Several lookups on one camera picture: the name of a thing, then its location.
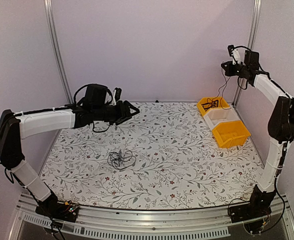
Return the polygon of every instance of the floral tablecloth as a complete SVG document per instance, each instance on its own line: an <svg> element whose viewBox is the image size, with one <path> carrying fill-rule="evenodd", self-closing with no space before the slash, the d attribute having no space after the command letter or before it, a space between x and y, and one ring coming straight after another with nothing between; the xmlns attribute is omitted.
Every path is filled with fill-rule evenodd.
<svg viewBox="0 0 294 240"><path fill-rule="evenodd" d="M140 114L94 133L64 129L41 178L61 200L125 209L185 209L248 199L263 165L250 140L219 148L195 103L136 103ZM97 131L107 127L95 122ZM132 151L125 170L110 152Z"/></svg>

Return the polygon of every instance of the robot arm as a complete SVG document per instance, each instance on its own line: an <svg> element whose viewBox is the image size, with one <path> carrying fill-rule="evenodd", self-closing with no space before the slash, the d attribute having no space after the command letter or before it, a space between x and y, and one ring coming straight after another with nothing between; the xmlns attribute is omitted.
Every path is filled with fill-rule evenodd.
<svg viewBox="0 0 294 240"><path fill-rule="evenodd" d="M294 140L294 97L274 82L268 72L262 70L258 52L246 50L244 62L241 62L237 59L239 56L237 48L239 47L228 46L233 61L221 64L225 75L246 79L247 84L266 96L274 109L268 122L270 142L263 174L254 187L249 203L229 209L228 214L232 222L245 221L271 213L270 204L277 192L276 181L283 169L287 151Z"/></svg>
<svg viewBox="0 0 294 240"><path fill-rule="evenodd" d="M28 164L22 153L21 139L53 130L77 129L94 124L94 121L119 125L139 113L139 109L128 101L119 100L120 88L112 95L102 85L86 87L85 97L79 103L30 112L5 110L0 118L0 163L35 197L39 206L37 213L71 222L76 220L77 211L65 211L65 204L58 202L57 196ZM113 99L105 103L107 93ZM72 209L72 206L68 203L67 207Z"/></svg>

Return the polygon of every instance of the metal post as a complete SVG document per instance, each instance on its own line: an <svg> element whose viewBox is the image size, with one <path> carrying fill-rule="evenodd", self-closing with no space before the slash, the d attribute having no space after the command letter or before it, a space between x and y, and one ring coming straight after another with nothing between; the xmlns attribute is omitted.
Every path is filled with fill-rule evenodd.
<svg viewBox="0 0 294 240"><path fill-rule="evenodd" d="M248 40L248 48L253 49L254 43L257 35L258 30L258 23L259 23L259 17L261 15L261 6L262 6L262 0L255 0L254 7L253 7L253 13L252 13L252 19L251 19L251 27L250 27L250 35ZM244 79L242 78L240 81L240 86L243 88L244 86ZM233 98L232 105L236 108L239 102L239 99L241 97L242 89L238 86L235 96Z"/></svg>
<svg viewBox="0 0 294 240"><path fill-rule="evenodd" d="M61 51L59 49L56 28L55 28L55 22L54 22L52 1L51 0L44 0L44 5L45 5L45 12L46 12L46 17L47 17L50 39L51 39L53 52L55 54L55 58L56 58L56 62L57 62L57 67L58 67L58 71L59 71L59 75L60 75L61 84L62 84L63 90L65 92L67 101L69 104L71 104L71 103L73 103L73 97L72 97L71 89L68 84L68 80L67 80L67 76L66 76L62 56L61 56Z"/></svg>

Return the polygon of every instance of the divided container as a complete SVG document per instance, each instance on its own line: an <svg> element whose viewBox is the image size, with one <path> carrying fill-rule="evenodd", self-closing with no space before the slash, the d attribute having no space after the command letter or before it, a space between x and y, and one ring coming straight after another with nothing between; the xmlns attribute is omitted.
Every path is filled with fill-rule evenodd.
<svg viewBox="0 0 294 240"><path fill-rule="evenodd" d="M203 104L218 100L218 107L204 109ZM197 107L220 148L244 145L251 135L233 108L222 97L204 97Z"/></svg>

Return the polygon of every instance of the white wall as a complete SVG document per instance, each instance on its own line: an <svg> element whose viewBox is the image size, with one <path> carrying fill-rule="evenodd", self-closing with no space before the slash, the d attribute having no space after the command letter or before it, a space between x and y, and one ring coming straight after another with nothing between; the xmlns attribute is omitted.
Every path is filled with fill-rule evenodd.
<svg viewBox="0 0 294 240"><path fill-rule="evenodd" d="M65 102L43 1L0 1L0 115L5 109L28 111ZM23 141L26 160L37 170L52 138L51 132ZM6 239L20 192L0 166L0 240Z"/></svg>
<svg viewBox="0 0 294 240"><path fill-rule="evenodd" d="M253 0L55 0L71 91L122 88L131 101L216 96L229 44L248 42ZM224 97L231 101L235 81Z"/></svg>
<svg viewBox="0 0 294 240"><path fill-rule="evenodd" d="M294 0L262 1L258 34L254 47L260 53L265 71L294 96ZM267 124L272 106L252 87L242 92L238 110L264 159L269 148ZM280 187L288 197L294 214L294 142L280 175Z"/></svg>

